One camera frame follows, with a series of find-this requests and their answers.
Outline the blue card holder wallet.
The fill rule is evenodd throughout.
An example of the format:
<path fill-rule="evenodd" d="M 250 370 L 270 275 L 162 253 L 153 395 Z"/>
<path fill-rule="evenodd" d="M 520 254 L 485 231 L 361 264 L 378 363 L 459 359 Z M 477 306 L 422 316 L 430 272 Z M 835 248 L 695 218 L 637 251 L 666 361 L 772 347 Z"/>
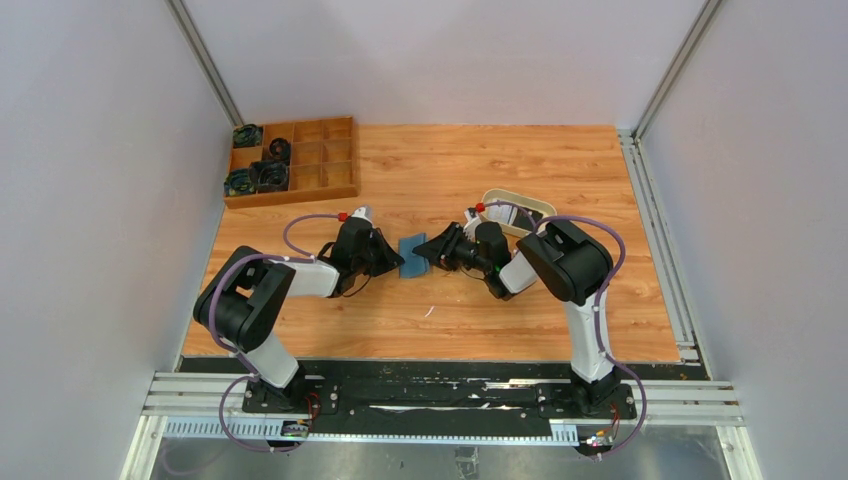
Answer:
<path fill-rule="evenodd" d="M 401 279 L 413 279 L 426 275 L 430 271 L 428 260 L 414 252 L 414 249 L 427 242 L 427 235 L 423 232 L 408 237 L 403 237 L 398 242 L 398 253 L 404 263 L 399 267 Z"/>

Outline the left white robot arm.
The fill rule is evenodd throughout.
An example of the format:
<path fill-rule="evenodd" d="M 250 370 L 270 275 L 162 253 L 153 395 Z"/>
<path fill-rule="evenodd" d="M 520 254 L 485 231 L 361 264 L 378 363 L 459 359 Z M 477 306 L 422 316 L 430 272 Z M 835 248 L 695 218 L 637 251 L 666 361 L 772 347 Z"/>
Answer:
<path fill-rule="evenodd" d="M 370 217 L 344 216 L 336 239 L 316 254 L 291 257 L 238 247 L 200 293 L 192 317 L 254 379 L 285 390 L 304 375 L 274 333 L 285 301 L 342 297 L 358 278 L 375 278 L 403 264 Z"/>

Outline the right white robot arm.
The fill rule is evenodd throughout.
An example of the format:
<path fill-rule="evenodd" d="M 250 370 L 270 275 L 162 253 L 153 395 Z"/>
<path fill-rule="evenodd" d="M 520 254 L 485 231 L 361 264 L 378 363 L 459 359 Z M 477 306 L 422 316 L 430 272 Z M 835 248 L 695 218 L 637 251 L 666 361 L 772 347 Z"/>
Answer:
<path fill-rule="evenodd" d="M 626 248 L 607 225 L 555 215 L 520 238 L 512 252 L 500 224 L 454 222 L 412 252 L 445 271 L 478 270 L 490 293 L 508 300 L 541 281 L 565 310 L 572 342 L 572 381 L 595 395 L 618 383 L 607 349 L 606 289 Z"/>

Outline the white printed card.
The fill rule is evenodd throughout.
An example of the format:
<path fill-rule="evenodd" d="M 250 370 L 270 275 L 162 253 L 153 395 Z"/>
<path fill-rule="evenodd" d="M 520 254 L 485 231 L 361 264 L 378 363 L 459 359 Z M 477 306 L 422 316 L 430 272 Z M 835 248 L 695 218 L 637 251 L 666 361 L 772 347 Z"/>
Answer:
<path fill-rule="evenodd" d="M 512 204 L 499 204 L 487 208 L 488 218 L 505 225 L 514 225 L 525 217 L 521 209 Z"/>

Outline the cream oval tray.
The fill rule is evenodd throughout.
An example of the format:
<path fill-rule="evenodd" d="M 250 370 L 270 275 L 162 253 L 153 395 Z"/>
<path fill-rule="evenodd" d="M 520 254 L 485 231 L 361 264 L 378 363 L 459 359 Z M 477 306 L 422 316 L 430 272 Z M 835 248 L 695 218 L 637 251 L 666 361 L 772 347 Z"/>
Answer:
<path fill-rule="evenodd" d="M 548 202 L 500 188 L 490 189 L 485 192 L 482 197 L 482 203 L 489 205 L 489 207 L 499 204 L 512 204 L 521 209 L 525 217 L 517 220 L 514 225 L 505 225 L 496 222 L 501 225 L 505 234 L 516 238 L 521 238 L 530 233 L 540 223 L 542 218 L 557 214 L 555 207 Z M 482 219 L 492 221 L 488 218 L 487 208 L 481 214 Z"/>

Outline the wooden compartment organizer box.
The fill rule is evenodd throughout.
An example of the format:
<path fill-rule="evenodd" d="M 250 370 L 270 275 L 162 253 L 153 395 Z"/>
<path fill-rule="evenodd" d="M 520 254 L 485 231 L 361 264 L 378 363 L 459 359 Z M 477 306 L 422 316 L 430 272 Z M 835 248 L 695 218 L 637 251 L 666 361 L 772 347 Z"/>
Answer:
<path fill-rule="evenodd" d="M 260 146 L 234 149 L 229 154 L 229 172 L 249 168 L 253 162 L 270 161 L 268 146 L 273 138 L 291 143 L 289 188 L 284 192 L 255 193 L 223 198 L 230 209 L 244 209 L 321 200 L 352 198 L 360 194 L 358 123 L 352 116 L 253 123 L 264 128 Z"/>

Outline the large black coiled item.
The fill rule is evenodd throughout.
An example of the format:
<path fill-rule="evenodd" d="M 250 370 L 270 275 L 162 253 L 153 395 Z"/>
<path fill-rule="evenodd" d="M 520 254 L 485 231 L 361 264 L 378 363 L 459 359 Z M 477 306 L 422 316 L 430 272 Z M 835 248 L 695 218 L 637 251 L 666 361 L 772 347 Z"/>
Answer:
<path fill-rule="evenodd" d="M 290 169 L 284 162 L 253 162 L 248 168 L 248 175 L 257 194 L 284 192 L 289 188 Z"/>

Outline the black coiled item middle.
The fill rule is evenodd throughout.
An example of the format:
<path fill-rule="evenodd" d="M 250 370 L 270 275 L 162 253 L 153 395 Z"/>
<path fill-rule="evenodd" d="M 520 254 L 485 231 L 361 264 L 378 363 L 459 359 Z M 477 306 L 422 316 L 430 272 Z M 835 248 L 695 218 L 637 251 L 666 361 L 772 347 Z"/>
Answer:
<path fill-rule="evenodd" d="M 273 138 L 268 146 L 268 159 L 276 163 L 289 165 L 291 161 L 291 143 L 283 138 Z"/>

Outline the black coiled item bottom-left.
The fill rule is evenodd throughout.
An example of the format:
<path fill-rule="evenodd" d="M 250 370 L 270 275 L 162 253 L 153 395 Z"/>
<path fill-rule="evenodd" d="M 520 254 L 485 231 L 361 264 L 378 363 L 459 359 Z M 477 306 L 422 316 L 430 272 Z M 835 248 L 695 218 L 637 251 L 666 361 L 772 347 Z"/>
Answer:
<path fill-rule="evenodd" d="M 256 193 L 249 168 L 240 168 L 228 173 L 224 181 L 224 196 L 238 197 Z"/>

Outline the black coiled item top-left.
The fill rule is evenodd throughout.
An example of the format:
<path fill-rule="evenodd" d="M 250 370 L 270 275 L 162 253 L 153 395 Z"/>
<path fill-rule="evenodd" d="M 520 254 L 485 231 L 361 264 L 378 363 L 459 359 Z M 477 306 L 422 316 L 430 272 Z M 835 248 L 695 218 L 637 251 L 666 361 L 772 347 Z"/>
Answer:
<path fill-rule="evenodd" d="M 235 128 L 232 132 L 232 147 L 251 148 L 260 146 L 263 141 L 264 128 L 257 124 L 244 124 Z"/>

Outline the black mounting base rail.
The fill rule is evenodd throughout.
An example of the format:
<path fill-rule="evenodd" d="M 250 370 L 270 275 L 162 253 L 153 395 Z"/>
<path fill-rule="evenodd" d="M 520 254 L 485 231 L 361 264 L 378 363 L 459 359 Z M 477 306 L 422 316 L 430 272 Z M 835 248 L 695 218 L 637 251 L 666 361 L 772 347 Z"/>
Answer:
<path fill-rule="evenodd" d="M 626 369 L 587 383 L 564 362 L 305 360 L 284 387 L 248 378 L 238 413 L 303 414 L 325 434 L 507 437 L 550 420 L 643 426 L 644 386 Z"/>

